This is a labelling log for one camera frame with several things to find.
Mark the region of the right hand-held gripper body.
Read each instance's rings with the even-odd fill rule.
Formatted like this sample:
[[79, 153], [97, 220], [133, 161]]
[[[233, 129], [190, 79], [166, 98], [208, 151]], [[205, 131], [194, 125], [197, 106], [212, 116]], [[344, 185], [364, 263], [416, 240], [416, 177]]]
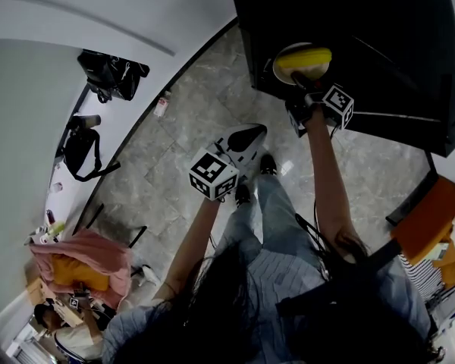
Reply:
[[333, 85], [326, 91], [319, 89], [296, 88], [295, 94], [285, 102], [290, 124], [296, 135], [301, 138], [306, 134], [305, 123], [313, 116], [316, 105], [322, 107], [330, 125], [345, 130], [354, 110], [354, 99], [338, 86]]

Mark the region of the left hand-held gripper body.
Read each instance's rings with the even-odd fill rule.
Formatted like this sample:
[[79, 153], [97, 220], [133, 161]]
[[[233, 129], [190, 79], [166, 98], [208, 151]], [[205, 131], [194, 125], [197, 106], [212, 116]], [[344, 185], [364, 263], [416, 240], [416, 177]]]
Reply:
[[225, 130], [189, 164], [192, 188], [213, 201], [233, 191], [255, 160], [268, 129], [263, 124], [240, 124]]

